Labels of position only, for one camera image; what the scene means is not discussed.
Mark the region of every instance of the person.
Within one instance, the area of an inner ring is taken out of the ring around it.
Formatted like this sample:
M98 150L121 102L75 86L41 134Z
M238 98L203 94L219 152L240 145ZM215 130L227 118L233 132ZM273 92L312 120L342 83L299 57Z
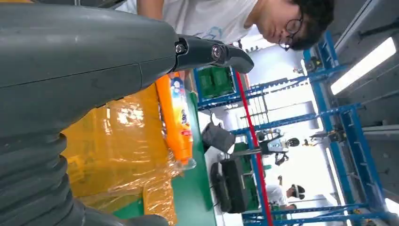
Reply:
M305 189L299 185L292 185L288 190L284 192L283 189L283 177L279 176L278 185L266 185L266 192L269 202L277 203L279 206L286 206L286 209L296 209L296 205L288 205L287 199L290 197L295 197L298 199L305 198Z
M285 50L308 49L334 18L335 0L127 0L117 10L164 20L177 33L231 44L256 25Z

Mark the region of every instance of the blue metal rack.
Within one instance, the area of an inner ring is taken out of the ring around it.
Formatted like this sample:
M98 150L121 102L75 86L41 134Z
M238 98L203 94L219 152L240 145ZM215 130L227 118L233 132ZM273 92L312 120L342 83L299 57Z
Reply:
M346 67L344 67L344 66L338 66L338 67L331 68L328 70L310 73L308 76L300 76L300 77L297 77L294 79L289 79L284 82L277 81L277 82L268 82L265 84L256 85L256 86L253 86L251 89L245 91L245 94L246 94L247 99L252 99L252 98L261 97L263 95L267 95L270 93L274 93L274 92L277 92L280 90L297 87L300 85L300 82L302 82L302 81L309 80L310 83L317 82L317 81L323 81L325 79L328 79L329 76L334 74L335 72L341 71L345 68ZM198 71L196 69L194 69L194 79L195 79L196 84L200 84L199 78L198 78ZM268 91L268 89L277 87L277 86L279 86L279 87L281 86L282 88L277 89L277 90ZM197 93L198 93L198 99L199 99L199 101L198 101L198 110L199 111L241 102L241 97L240 97L239 93L237 93L237 92L235 92L233 94L213 98L213 99L204 99L202 97L201 87L199 87L197 85Z
M328 221L346 221L351 220L355 225L359 225L359 221L362 219L389 219L391 214L387 211L385 199L383 195L383 188L379 179L373 158L371 156L370 148L363 134L363 130L360 124L360 119L357 115L357 109L360 104L340 106L338 108L330 109L328 102L326 102L325 93L326 88L324 87L325 80L330 79L335 75L336 72L345 69L344 66L340 66L334 45L331 39L331 34L326 33L324 40L317 45L317 51L319 51L321 60L324 68L319 69L314 73L310 73L308 76L301 76L292 80L287 80L285 83L287 87L296 85L302 81L309 81L312 85L313 93L315 95L316 104L319 108L319 113L311 113L302 116L292 117L279 121L273 121L266 124L254 126L255 130L271 129L302 121L308 121L316 118L321 118L324 128L327 132L333 131L333 123L335 119L340 120L343 125L346 138L345 144L349 147L351 157L355 163L355 175L347 173L346 166L344 164L344 157L342 156L341 148L337 142L330 144L331 154L334 159L336 171L340 181L340 187L343 191L346 205L320 207L320 208L307 208L297 210L281 210L272 211L272 215L281 214L295 214L305 212L318 212L318 211L329 211L329 213L322 214L315 218L301 218L301 219L289 219L289 220L274 220L273 225L293 225L293 224L305 224L315 222L328 222ZM305 62L310 61L310 51L304 52ZM252 87L250 90L245 92L245 96L250 98L260 97L268 94L268 89L273 86L282 86L281 82L267 83ZM226 95L219 98L210 100L199 99L199 110L210 109L217 106L228 105L241 101L238 93ZM245 135L248 140L248 146L250 149L254 149L254 145L251 142L251 134L249 128L238 129L231 131L234 135ZM254 155L251 156L252 164L256 165L256 158ZM257 167L254 167L254 174L256 184L259 185L263 178L260 178L260 172ZM355 200L353 197L352 187L350 185L348 177L354 177L359 180L361 188L366 200ZM261 188L257 186L258 194L263 199ZM262 205L261 213L256 214L243 214L243 219L246 226L270 226L266 221L266 208L267 206ZM366 214L354 214L353 210L365 208L370 213Z

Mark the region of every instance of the screw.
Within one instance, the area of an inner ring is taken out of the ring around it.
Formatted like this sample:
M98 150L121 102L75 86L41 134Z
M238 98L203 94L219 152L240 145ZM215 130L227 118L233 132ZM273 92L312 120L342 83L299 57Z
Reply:
M176 45L176 53L183 53L186 51L186 48L182 44Z
M212 58L218 60L222 56L222 48L219 45L212 47Z

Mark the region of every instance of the orange bottle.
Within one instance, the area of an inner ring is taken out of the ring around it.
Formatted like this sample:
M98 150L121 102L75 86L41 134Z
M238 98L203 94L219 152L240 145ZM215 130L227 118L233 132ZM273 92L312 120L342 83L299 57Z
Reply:
M192 158L192 132L184 83L179 73L167 74L155 82L166 125L166 142L185 169L195 167Z

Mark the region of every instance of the bottle label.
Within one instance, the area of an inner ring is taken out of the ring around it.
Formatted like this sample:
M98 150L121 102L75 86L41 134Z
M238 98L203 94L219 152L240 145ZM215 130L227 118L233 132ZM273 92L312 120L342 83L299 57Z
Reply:
M181 134L183 136L191 136L191 128L190 128L190 121L188 119L188 106L186 102L186 95L184 91L184 84L183 80L180 77L174 77L170 81L171 87L170 90L172 92L172 100L173 100L173 107L175 109L179 109L176 112L179 112L179 115L175 115L178 117L182 125Z

